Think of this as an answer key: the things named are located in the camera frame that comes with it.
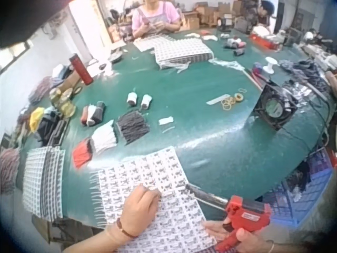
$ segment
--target red soldering iron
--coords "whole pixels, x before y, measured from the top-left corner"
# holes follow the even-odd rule
[[[236,238],[238,229],[243,228],[249,232],[254,232],[270,223],[271,207],[269,204],[242,199],[238,196],[232,196],[228,201],[227,199],[204,192],[199,187],[191,184],[186,185],[186,190],[197,200],[225,211],[227,217],[230,218],[231,223],[223,225],[223,228],[230,235],[215,246],[215,249],[219,252],[224,252],[240,243]]]

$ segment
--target red bottle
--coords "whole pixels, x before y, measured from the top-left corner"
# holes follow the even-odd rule
[[[74,54],[69,60],[85,85],[89,85],[94,81],[77,54]]]

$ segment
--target sleeve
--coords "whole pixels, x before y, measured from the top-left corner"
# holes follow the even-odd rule
[[[180,15],[176,8],[173,6],[171,2],[166,2],[166,16],[170,23],[174,23],[180,19]]]
[[[141,18],[137,9],[134,9],[132,14],[132,30],[138,30],[141,27]]]

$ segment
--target window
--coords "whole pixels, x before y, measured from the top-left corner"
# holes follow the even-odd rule
[[[15,44],[0,50],[0,74],[29,49],[27,42]]]

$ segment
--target yellow cloth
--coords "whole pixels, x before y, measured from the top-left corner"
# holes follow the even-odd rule
[[[35,132],[37,130],[37,127],[44,115],[44,108],[38,107],[36,108],[32,114],[31,118],[29,119],[29,127],[31,128],[32,132]]]

